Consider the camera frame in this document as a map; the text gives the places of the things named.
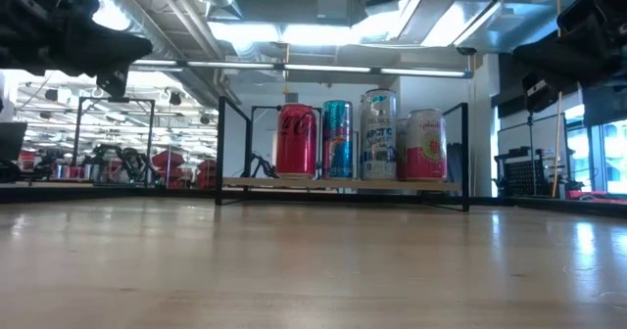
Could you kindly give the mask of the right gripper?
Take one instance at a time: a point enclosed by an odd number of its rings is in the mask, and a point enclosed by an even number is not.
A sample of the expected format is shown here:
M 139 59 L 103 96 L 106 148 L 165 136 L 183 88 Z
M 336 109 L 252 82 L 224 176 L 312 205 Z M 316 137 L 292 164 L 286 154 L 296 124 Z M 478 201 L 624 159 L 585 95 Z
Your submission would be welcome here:
M 538 113 L 567 94 L 627 80 L 627 0 L 575 0 L 556 18 L 557 30 L 516 47 L 526 67 L 525 106 Z

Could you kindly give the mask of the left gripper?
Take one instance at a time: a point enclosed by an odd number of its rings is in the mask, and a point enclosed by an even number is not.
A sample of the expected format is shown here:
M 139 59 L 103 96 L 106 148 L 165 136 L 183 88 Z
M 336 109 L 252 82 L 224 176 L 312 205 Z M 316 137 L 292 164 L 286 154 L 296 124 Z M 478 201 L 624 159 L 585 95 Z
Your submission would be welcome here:
M 99 0 L 0 0 L 0 69 L 88 75 L 124 95 L 128 65 L 152 54 L 152 42 L 93 21 Z

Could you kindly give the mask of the Spindrift raspberry lime can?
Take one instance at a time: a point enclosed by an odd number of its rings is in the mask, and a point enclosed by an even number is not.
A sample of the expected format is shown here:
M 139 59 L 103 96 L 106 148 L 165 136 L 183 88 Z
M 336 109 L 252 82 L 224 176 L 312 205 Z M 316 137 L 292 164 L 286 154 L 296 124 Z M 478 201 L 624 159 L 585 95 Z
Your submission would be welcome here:
M 447 179 L 446 121 L 435 109 L 412 111 L 406 128 L 406 179 Z

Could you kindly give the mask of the white Celsius Arctic can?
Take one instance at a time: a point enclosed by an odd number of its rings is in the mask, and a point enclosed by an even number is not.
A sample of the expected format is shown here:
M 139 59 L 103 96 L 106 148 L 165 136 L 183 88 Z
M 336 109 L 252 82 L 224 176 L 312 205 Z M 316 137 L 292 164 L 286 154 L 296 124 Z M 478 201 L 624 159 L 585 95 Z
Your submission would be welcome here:
M 371 89 L 362 95 L 362 179 L 397 178 L 397 119 L 397 95 L 394 91 Z

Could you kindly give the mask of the red Coca-Cola can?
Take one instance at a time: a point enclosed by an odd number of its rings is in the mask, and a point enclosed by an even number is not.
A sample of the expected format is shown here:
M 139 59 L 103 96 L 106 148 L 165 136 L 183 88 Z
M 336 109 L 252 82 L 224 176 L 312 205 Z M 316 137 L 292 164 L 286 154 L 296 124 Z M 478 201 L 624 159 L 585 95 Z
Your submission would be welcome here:
M 314 109 L 284 105 L 278 117 L 276 173 L 281 178 L 312 179 L 316 169 L 317 124 Z

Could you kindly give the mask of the blue silver Red Bull can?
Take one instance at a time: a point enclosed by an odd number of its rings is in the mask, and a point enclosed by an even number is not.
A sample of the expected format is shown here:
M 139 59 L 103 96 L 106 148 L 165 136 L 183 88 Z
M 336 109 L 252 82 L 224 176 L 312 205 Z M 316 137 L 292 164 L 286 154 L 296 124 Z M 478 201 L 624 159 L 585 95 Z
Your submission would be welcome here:
M 353 178 L 353 106 L 343 100 L 327 101 L 322 108 L 322 176 Z

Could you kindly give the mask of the red storage bin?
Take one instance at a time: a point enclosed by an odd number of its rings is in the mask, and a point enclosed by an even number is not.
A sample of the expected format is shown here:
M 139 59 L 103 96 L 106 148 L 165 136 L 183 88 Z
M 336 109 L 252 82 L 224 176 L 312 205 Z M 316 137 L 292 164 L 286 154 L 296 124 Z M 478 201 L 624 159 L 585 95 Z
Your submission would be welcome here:
M 198 166 L 196 175 L 197 189 L 213 189 L 216 186 L 217 165 L 213 159 L 207 159 Z
M 152 164 L 161 178 L 172 184 L 183 176 L 181 167 L 185 164 L 185 159 L 175 151 L 164 150 L 152 158 Z

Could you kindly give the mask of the black pegboard rack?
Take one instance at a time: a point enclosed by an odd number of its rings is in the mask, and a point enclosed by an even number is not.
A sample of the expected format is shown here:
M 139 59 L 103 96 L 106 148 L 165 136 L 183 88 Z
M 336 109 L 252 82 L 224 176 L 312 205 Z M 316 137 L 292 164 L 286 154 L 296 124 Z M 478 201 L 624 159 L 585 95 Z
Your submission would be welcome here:
M 533 151 L 530 146 L 521 146 L 494 156 L 494 161 L 497 164 L 497 177 L 493 181 L 499 197 L 550 195 L 541 149 Z

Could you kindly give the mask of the black background monitor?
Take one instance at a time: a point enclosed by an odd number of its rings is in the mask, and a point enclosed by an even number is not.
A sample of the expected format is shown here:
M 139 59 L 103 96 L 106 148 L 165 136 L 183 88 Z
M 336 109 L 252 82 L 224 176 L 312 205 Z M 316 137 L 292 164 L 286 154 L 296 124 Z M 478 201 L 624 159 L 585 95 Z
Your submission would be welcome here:
M 0 184 L 15 181 L 21 174 L 15 164 L 22 150 L 26 122 L 0 122 Z

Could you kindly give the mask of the long ceiling light strip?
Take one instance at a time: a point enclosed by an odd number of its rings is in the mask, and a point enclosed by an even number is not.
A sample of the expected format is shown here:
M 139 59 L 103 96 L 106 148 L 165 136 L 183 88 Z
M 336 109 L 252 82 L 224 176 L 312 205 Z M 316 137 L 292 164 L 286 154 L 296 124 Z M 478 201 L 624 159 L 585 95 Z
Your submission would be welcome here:
M 396 75 L 415 77 L 442 77 L 470 79 L 474 76 L 469 70 L 434 70 L 423 68 L 379 68 L 352 67 L 337 65 L 310 65 L 291 63 L 247 63 L 224 61 L 183 61 L 183 60 L 138 60 L 132 63 L 135 67 L 158 69 L 218 69 L 218 70 L 251 70 L 251 71 L 315 71 L 340 72 L 351 74 Z

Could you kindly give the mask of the black background frame stand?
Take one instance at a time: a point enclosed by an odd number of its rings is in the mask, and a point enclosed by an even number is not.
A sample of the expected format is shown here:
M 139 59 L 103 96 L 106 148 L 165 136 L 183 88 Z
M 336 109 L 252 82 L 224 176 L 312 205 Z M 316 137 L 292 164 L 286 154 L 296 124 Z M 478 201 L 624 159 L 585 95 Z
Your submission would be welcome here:
M 154 127 L 154 119 L 156 113 L 156 101 L 154 99 L 135 99 L 135 98 L 127 98 L 127 97 L 108 97 L 108 98 L 96 98 L 94 96 L 90 97 L 79 97 L 78 98 L 78 106 L 76 113 L 76 120 L 74 125 L 74 139 L 73 139 L 73 148 L 72 148 L 72 166 L 77 166 L 77 157 L 78 157 L 78 148 L 79 148 L 79 139 L 80 139 L 80 130 L 82 123 L 82 116 L 88 112 L 88 109 L 83 108 L 83 104 L 86 101 L 89 101 L 92 104 L 99 104 L 101 101 L 107 101 L 109 103 L 116 104 L 129 104 L 131 102 L 140 104 L 147 103 L 150 105 L 149 112 L 149 126 L 148 126 L 148 141 L 146 153 L 143 155 L 137 154 L 136 158 L 139 158 L 141 162 L 144 163 L 144 169 L 137 169 L 132 161 L 132 158 L 124 152 L 124 149 L 117 145 L 100 145 L 96 148 L 97 152 L 106 152 L 106 151 L 114 151 L 118 158 L 121 160 L 122 166 L 125 168 L 127 176 L 129 177 L 129 182 L 136 185 L 137 183 L 142 182 L 144 188 L 149 187 L 149 178 L 151 177 L 151 173 L 149 172 L 149 168 L 152 163 L 149 161 L 149 156 L 152 149 L 152 140 L 153 140 L 153 127 Z

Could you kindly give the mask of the black metal table frame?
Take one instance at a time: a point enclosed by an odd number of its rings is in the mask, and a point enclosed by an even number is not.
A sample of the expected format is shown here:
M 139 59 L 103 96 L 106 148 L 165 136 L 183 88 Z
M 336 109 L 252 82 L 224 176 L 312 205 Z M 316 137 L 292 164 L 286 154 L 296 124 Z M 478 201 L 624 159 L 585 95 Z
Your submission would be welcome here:
M 524 209 L 607 216 L 627 220 L 627 205 L 564 201 L 540 198 L 488 198 L 451 197 L 444 195 L 366 195 L 366 194 L 320 194 L 277 191 L 214 191 L 195 189 L 163 189 L 138 187 L 0 187 L 0 205 L 15 203 L 64 202 L 89 199 L 146 198 L 191 198 L 216 200 L 220 205 L 235 202 L 299 202 L 327 204 L 368 205 L 425 205 L 449 207 L 454 211 L 467 212 L 471 207 L 520 207 Z

